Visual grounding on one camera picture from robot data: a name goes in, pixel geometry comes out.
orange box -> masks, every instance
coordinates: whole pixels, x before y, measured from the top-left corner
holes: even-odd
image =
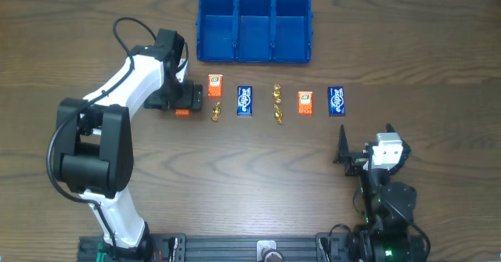
[[[297,113],[300,116],[313,115],[313,92],[299,91],[297,93]]]
[[[191,115],[191,112],[189,109],[177,109],[175,111],[176,117],[189,117]]]
[[[209,74],[209,98],[222,97],[222,74]]]

wooden tabletop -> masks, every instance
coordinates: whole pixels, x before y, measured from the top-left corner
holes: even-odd
[[[88,206],[45,174],[56,109],[95,91],[123,65],[120,16],[177,30],[189,77],[224,74],[222,115],[132,120],[129,187],[152,232],[314,235],[362,224],[358,179],[332,164],[341,124],[352,149],[391,123],[413,153],[393,177],[416,188],[415,222],[429,261],[497,260],[501,251],[501,0],[312,0],[308,65],[196,60],[198,0],[0,0],[0,257],[73,261],[78,237],[102,233]],[[134,23],[129,46],[152,43]],[[283,86],[283,126],[272,86]],[[236,86],[254,86],[254,115],[236,116]],[[326,88],[343,85],[346,117],[329,117]],[[313,91],[313,117],[297,92]]]

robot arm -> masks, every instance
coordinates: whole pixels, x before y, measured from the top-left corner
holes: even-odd
[[[130,119],[142,104],[154,109],[201,108],[201,85],[185,80],[188,62],[180,58],[184,45],[177,32],[160,29],[155,45],[132,49],[132,71],[128,57],[95,92],[83,99],[64,99],[59,105],[57,126],[130,72],[109,95],[74,114],[63,126],[52,167],[57,181],[65,182],[82,199],[100,204],[102,214],[93,203],[89,205],[103,228],[105,248],[118,257],[150,261],[154,249],[148,225],[135,210],[127,187],[134,163]],[[83,142],[81,135],[100,135],[100,142]]]

blue tray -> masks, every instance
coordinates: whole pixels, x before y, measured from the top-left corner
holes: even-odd
[[[204,62],[310,61],[312,0],[199,0],[196,24]]]

wood surface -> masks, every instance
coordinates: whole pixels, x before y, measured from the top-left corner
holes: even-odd
[[[132,122],[129,184],[153,232],[314,235],[363,223],[357,178],[332,164],[341,124],[352,149],[389,122],[413,154],[393,177],[418,191],[415,222],[429,261],[498,260],[501,252],[501,0],[312,0],[305,66],[196,60],[198,0],[0,0],[0,257],[74,261],[78,237],[101,229],[88,206],[52,188],[45,154],[56,108],[122,66],[120,16],[177,30],[189,76],[224,74],[222,115],[142,109]],[[119,27],[129,46],[141,27]],[[283,126],[272,86],[283,86]],[[236,116],[236,86],[254,86],[254,115]],[[328,117],[326,88],[345,87],[347,114]],[[314,92],[313,117],[297,91]]]

